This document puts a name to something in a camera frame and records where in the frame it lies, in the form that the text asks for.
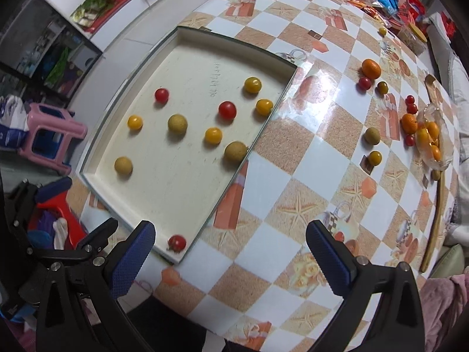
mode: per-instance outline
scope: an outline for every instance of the blue gripper pad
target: blue gripper pad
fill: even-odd
[[[352,254],[343,243],[336,241],[322,222],[318,220],[308,224],[306,242],[324,273],[332,292],[335,295],[346,297],[356,275]]]
[[[72,186],[72,179],[70,177],[62,177],[60,180],[51,182],[39,188],[36,192],[34,199],[37,203],[43,203],[50,200],[52,197],[59,195],[70,189]]]
[[[127,240],[122,242],[125,244],[130,241],[130,244],[125,245],[127,250],[124,251],[122,258],[111,272],[109,287],[114,299],[128,293],[132,282],[155,244],[155,236],[155,226],[149,221],[142,221]],[[113,250],[109,253],[109,258],[112,257],[112,254]]]

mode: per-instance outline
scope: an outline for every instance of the jar lid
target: jar lid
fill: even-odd
[[[427,43],[427,38],[425,37],[425,34],[422,33],[422,31],[415,26],[415,24],[412,24],[411,22],[409,23],[409,28],[414,32],[414,34],[418,37],[418,39],[422,42]]]

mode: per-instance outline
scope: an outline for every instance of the red cherry tomato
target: red cherry tomato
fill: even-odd
[[[180,236],[179,234],[176,234],[175,236],[171,236],[170,239],[168,239],[168,246],[169,249],[174,251],[175,253],[180,253],[186,248],[186,239],[183,236]]]
[[[415,139],[412,135],[407,135],[406,138],[404,139],[404,142],[405,142],[406,146],[408,146],[408,147],[415,146]]]
[[[369,78],[367,77],[361,77],[359,80],[358,80],[358,86],[362,89],[362,90],[369,90],[371,88],[371,81]]]
[[[415,103],[415,98],[412,95],[407,95],[406,105],[409,105],[409,104],[412,104],[412,103]]]
[[[160,104],[166,104],[169,99],[169,91],[167,89],[156,90],[155,99]]]
[[[412,103],[412,104],[409,104],[409,105],[407,106],[407,113],[409,113],[409,114],[416,114],[417,111],[418,111],[418,109],[417,109],[417,106],[416,106],[415,104]]]
[[[338,231],[337,233],[335,233],[334,239],[339,242],[344,242],[345,240],[344,233],[342,233],[341,231]]]
[[[236,106],[228,101],[223,102],[218,106],[218,113],[223,119],[232,121],[236,116]]]

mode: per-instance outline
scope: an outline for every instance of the jar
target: jar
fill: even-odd
[[[403,26],[397,36],[417,56],[427,49],[427,39],[415,24],[409,23]]]

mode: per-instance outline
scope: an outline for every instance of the yellow cherry tomato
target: yellow cherry tomato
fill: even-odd
[[[438,136],[439,136],[439,127],[438,125],[434,122],[434,121],[431,121],[427,124],[427,131],[428,131],[428,134],[430,135],[430,137],[433,139],[433,140],[437,140],[438,139]]]
[[[127,125],[130,129],[137,130],[142,128],[144,121],[138,115],[131,115],[127,120]]]
[[[381,160],[383,160],[383,156],[381,155],[381,152],[378,152],[376,150],[372,151],[368,155],[368,161],[374,167],[376,167],[376,165],[379,165],[381,163]]]
[[[388,84],[386,82],[381,81],[380,83],[378,83],[378,92],[381,95],[387,94],[388,91],[389,91],[389,88],[388,88]]]
[[[436,161],[440,161],[441,160],[441,151],[439,150],[439,148],[435,145],[431,146],[431,151],[433,153],[433,158],[436,160]]]
[[[220,144],[223,134],[221,129],[210,127],[205,132],[205,141],[209,144]]]
[[[428,131],[427,131],[426,128],[421,128],[421,129],[417,130],[416,135],[417,135],[417,141],[420,144],[430,142],[430,136],[428,135]]]
[[[257,94],[262,88],[259,78],[249,77],[244,81],[244,89],[250,94]]]
[[[262,116],[269,116],[273,109],[273,103],[268,99],[259,99],[256,103],[256,111]]]

